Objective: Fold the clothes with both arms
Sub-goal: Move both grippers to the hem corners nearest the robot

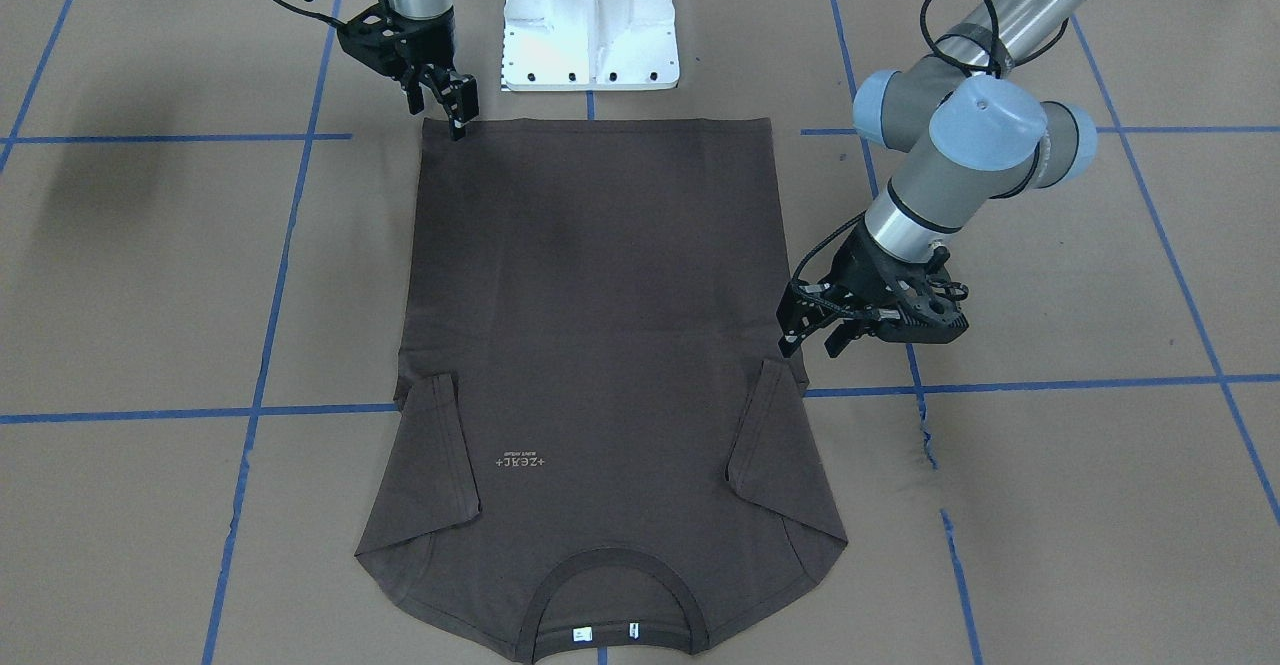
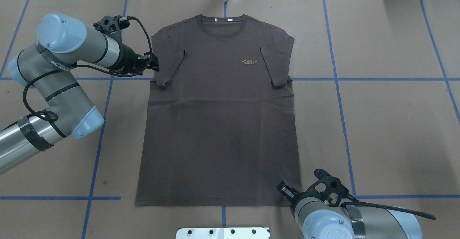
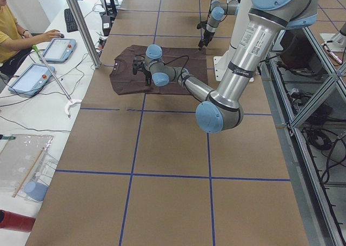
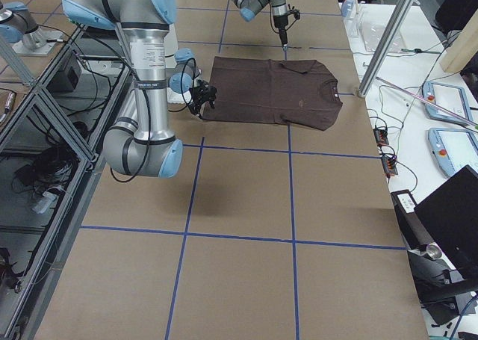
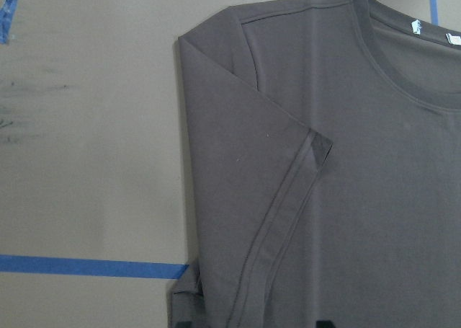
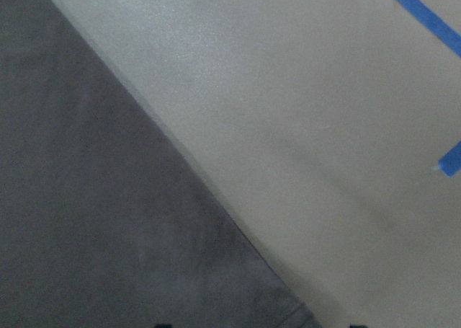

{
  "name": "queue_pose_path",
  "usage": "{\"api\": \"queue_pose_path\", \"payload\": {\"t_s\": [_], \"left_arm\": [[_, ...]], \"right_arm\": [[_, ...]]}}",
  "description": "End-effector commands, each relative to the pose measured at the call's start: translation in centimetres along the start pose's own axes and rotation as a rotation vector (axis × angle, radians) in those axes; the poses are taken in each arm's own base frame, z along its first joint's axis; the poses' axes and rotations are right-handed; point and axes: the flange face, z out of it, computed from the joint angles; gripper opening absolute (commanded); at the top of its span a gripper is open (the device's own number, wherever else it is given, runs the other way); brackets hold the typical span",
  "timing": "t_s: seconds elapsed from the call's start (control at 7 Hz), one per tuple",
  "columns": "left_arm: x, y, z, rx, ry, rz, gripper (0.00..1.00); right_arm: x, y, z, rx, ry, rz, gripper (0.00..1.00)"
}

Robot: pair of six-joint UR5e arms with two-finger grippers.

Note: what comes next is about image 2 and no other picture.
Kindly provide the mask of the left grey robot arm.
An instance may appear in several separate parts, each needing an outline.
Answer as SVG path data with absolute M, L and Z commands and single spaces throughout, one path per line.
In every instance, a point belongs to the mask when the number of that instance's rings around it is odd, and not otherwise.
M 92 27 L 62 13 L 46 15 L 36 42 L 8 64 L 10 77 L 23 86 L 28 115 L 1 131 L 1 173 L 71 136 L 82 139 L 105 122 L 71 70 L 89 68 L 114 77 L 160 70 L 151 41 L 137 54 L 122 42 L 133 16 L 105 16 Z

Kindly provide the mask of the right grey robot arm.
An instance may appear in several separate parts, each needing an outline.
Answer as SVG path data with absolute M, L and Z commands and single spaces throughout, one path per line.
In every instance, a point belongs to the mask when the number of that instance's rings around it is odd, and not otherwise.
M 417 217 L 432 219 L 427 213 L 360 201 L 325 170 L 314 175 L 317 181 L 304 192 L 284 181 L 277 186 L 305 239 L 422 239 Z

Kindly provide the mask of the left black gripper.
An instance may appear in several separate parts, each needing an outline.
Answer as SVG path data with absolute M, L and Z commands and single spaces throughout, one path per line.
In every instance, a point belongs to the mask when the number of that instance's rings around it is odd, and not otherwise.
M 146 69 L 160 71 L 159 59 L 151 53 L 151 42 L 148 41 L 148 52 L 137 54 L 131 47 L 123 44 L 122 30 L 130 26 L 130 21 L 136 21 L 146 37 L 148 34 L 141 21 L 134 16 L 105 16 L 93 23 L 96 31 L 105 37 L 106 48 L 100 59 L 93 64 L 108 69 L 110 75 L 142 75 Z

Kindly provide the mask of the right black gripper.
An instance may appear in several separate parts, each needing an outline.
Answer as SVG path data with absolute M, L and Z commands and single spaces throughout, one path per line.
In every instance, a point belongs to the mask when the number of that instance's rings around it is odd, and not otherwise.
M 319 199 L 331 207 L 340 206 L 343 199 L 351 200 L 349 189 L 342 184 L 339 178 L 332 176 L 323 169 L 314 170 L 314 175 L 317 181 L 304 192 L 298 192 L 284 181 L 277 185 L 277 190 L 287 198 L 291 207 L 307 197 Z

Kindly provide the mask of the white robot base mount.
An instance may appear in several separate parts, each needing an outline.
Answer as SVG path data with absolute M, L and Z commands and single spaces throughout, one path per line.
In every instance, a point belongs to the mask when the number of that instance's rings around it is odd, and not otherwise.
M 269 228 L 256 227 L 203 227 L 183 228 L 176 239 L 270 239 Z

